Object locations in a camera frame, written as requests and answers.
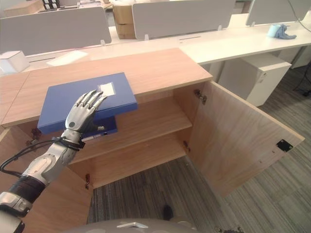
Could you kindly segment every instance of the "gray carpet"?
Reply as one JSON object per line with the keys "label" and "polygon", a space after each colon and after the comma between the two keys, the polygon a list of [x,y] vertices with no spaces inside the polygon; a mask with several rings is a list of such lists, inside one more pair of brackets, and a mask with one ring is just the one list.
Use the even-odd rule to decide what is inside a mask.
{"label": "gray carpet", "polygon": [[[221,198],[186,157],[180,158],[95,189],[88,222],[162,218],[167,203],[202,232],[240,225],[246,233],[310,233],[311,96],[292,91],[304,70],[290,70],[260,107],[306,138],[280,161]],[[301,88],[311,86],[303,82]]]}

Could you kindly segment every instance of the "robotic arm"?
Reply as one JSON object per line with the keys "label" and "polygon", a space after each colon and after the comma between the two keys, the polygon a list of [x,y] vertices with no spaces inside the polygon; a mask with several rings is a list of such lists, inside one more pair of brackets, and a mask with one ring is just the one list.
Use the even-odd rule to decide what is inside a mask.
{"label": "robotic arm", "polygon": [[65,123],[66,129],[61,137],[46,153],[30,163],[9,191],[0,194],[1,232],[21,233],[25,224],[19,217],[27,215],[42,191],[73,160],[76,152],[83,148],[81,135],[104,129],[93,124],[96,109],[107,98],[101,96],[102,93],[94,90],[82,95],[69,112]]}

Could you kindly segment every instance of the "black cord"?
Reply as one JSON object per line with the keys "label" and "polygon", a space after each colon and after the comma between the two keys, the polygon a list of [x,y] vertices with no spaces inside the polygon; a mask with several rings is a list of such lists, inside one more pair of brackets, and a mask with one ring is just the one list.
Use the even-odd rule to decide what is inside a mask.
{"label": "black cord", "polygon": [[296,90],[297,90],[297,88],[302,84],[302,82],[304,81],[304,79],[307,79],[307,80],[311,83],[311,80],[308,79],[308,77],[307,77],[308,70],[309,70],[310,67],[311,67],[311,62],[309,62],[309,63],[307,64],[307,68],[306,68],[306,70],[305,70],[305,73],[304,73],[302,79],[300,80],[299,84],[293,89],[293,91],[296,91]]}
{"label": "black cord", "polygon": [[311,30],[310,30],[309,28],[307,28],[305,25],[303,25],[302,22],[298,19],[298,17],[297,17],[297,15],[296,15],[296,12],[295,12],[295,10],[294,10],[294,8],[293,8],[293,5],[292,5],[291,1],[290,1],[290,0],[287,0],[287,1],[288,1],[288,3],[289,3],[290,6],[291,6],[291,9],[293,10],[294,16],[295,16],[295,18],[297,19],[297,21],[298,21],[298,22],[301,24],[301,26],[303,26],[306,30],[308,30],[309,32],[311,32]]}
{"label": "black cord", "polygon": [[31,151],[34,151],[36,149],[39,149],[41,147],[45,147],[45,146],[48,146],[54,142],[59,142],[62,138],[56,138],[56,139],[52,139],[52,140],[45,140],[45,141],[41,141],[41,142],[37,142],[37,143],[34,143],[32,145],[29,145],[27,147],[25,147],[24,149],[22,149],[20,152],[18,152],[17,154],[15,154],[14,156],[12,156],[11,158],[5,160],[1,165],[0,165],[0,171],[4,172],[4,173],[7,173],[7,174],[10,174],[10,175],[13,175],[13,176],[17,176],[17,177],[21,177],[22,173],[18,172],[18,171],[11,171],[11,170],[6,170],[4,169],[7,165],[9,165],[12,161],[15,161],[17,160],[19,157],[31,152]]}

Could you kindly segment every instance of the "open cabinet door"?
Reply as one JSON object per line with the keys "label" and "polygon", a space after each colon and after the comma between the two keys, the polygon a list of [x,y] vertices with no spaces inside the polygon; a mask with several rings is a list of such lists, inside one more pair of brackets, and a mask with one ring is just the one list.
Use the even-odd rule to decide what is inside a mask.
{"label": "open cabinet door", "polygon": [[[19,127],[5,129],[0,135],[0,163],[24,148],[27,140],[31,138]],[[7,168],[23,172],[34,158],[45,151],[43,148],[30,152]],[[16,180],[17,177],[0,173],[0,192],[7,191]],[[59,233],[85,225],[91,195],[92,190],[85,189],[85,182],[69,168],[65,168],[22,219],[26,224],[24,233]]]}
{"label": "open cabinet door", "polygon": [[188,156],[211,188],[226,196],[280,159],[284,139],[293,147],[302,136],[215,82],[206,82]]}

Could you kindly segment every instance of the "blue binder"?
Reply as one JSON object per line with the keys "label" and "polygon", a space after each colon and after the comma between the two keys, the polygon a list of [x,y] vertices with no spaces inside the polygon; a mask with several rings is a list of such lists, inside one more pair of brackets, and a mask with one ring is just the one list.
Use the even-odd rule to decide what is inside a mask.
{"label": "blue binder", "polygon": [[124,73],[50,86],[41,110],[38,129],[45,134],[64,129],[67,115],[75,101],[91,90],[102,90],[104,95],[108,95],[94,118],[97,125],[105,126],[105,134],[117,131],[115,115],[138,107]]}

